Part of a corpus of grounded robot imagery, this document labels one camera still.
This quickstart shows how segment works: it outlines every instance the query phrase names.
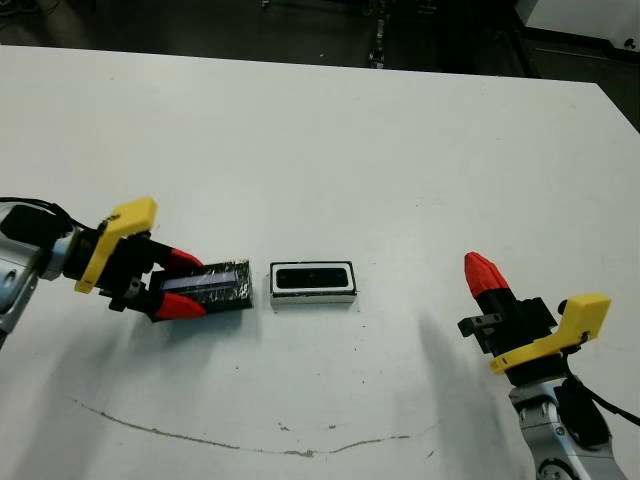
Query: black cable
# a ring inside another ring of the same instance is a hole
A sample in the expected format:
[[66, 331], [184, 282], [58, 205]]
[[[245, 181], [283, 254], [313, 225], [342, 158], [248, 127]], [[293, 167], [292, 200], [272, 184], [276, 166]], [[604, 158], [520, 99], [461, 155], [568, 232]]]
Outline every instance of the black cable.
[[53, 12], [55, 12], [58, 9], [59, 6], [60, 6], [60, 0], [56, 0], [56, 2], [51, 7], [49, 7], [47, 10], [40, 9], [40, 13], [42, 14], [43, 17], [46, 18], [49, 15], [52, 15]]
[[22, 197], [0, 197], [0, 203], [26, 203], [27, 205], [35, 205], [40, 207], [53, 215], [62, 218], [67, 221], [70, 228], [80, 227], [84, 230], [90, 230], [89, 227], [80, 223], [67, 213], [67, 211], [56, 203], [47, 202], [38, 198], [22, 198]]
[[621, 409], [620, 407], [615, 406], [614, 404], [607, 402], [604, 398], [602, 398], [600, 395], [598, 395], [597, 393], [595, 393], [593, 390], [587, 388], [580, 380], [578, 380], [578, 378], [573, 374], [573, 372], [571, 371], [571, 369], [569, 368], [569, 355], [571, 355], [572, 353], [577, 352], [578, 350], [580, 350], [580, 346], [577, 345], [575, 347], [571, 347], [569, 349], [565, 349], [563, 350], [563, 355], [562, 355], [562, 366], [564, 368], [564, 371], [567, 375], [567, 379], [572, 382], [574, 384], [574, 386], [576, 386], [577, 388], [579, 388], [580, 390], [582, 390], [584, 393], [587, 394], [587, 396], [589, 396], [589, 398], [591, 398], [594, 402], [596, 402], [598, 405], [600, 405], [602, 408], [604, 408], [605, 410], [610, 411], [611, 413], [613, 413], [614, 415], [620, 415], [622, 418], [624, 418], [625, 420], [633, 423], [634, 425], [637, 425], [640, 427], [640, 417], [636, 417], [635, 415], [633, 415], [632, 413], [627, 412], [626, 410]]

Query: small black object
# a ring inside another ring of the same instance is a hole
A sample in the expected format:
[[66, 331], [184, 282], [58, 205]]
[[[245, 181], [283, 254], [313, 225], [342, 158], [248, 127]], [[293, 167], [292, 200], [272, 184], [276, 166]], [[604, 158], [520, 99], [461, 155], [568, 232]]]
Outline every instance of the small black object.
[[609, 441], [607, 423], [593, 400], [578, 384], [565, 380], [554, 391], [562, 423], [579, 445], [593, 448]]
[[252, 307], [251, 271], [247, 260], [154, 272], [150, 290], [191, 298], [207, 313]]
[[271, 303], [348, 303], [356, 297], [351, 262], [271, 264]]
[[567, 308], [567, 300], [563, 300], [558, 304], [558, 313], [564, 315], [564, 309]]
[[30, 205], [15, 205], [0, 223], [0, 231], [7, 238], [45, 250], [51, 250], [70, 230], [65, 219]]

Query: black rectangular box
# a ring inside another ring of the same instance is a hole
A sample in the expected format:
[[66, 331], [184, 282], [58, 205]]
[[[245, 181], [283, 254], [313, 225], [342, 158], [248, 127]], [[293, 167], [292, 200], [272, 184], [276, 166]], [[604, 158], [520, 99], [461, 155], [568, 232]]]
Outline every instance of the black rectangular box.
[[189, 297], [207, 313], [252, 307], [248, 260], [153, 272], [149, 288]]
[[271, 304], [351, 303], [357, 295], [348, 261], [271, 264]]

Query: yellow gripper mount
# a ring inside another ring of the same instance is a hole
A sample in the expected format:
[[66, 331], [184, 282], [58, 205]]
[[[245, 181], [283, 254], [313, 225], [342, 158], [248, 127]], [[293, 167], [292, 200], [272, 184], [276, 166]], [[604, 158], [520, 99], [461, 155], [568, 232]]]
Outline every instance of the yellow gripper mount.
[[106, 226], [98, 239], [93, 255], [82, 278], [76, 282], [76, 292], [89, 293], [104, 270], [109, 256], [122, 237], [150, 230], [158, 206], [151, 197], [142, 197], [116, 207], [105, 220]]
[[593, 340], [600, 333], [610, 304], [611, 299], [599, 293], [571, 297], [554, 333], [498, 355], [491, 360], [491, 369], [497, 374], [504, 373], [531, 360], [559, 354], [565, 348]]

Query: white cabinet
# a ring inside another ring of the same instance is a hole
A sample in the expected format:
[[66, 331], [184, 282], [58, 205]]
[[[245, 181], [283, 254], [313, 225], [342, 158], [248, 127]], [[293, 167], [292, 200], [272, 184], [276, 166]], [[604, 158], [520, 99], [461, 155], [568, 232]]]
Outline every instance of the white cabinet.
[[633, 39], [640, 49], [640, 0], [519, 0], [527, 27], [604, 38], [616, 48]]

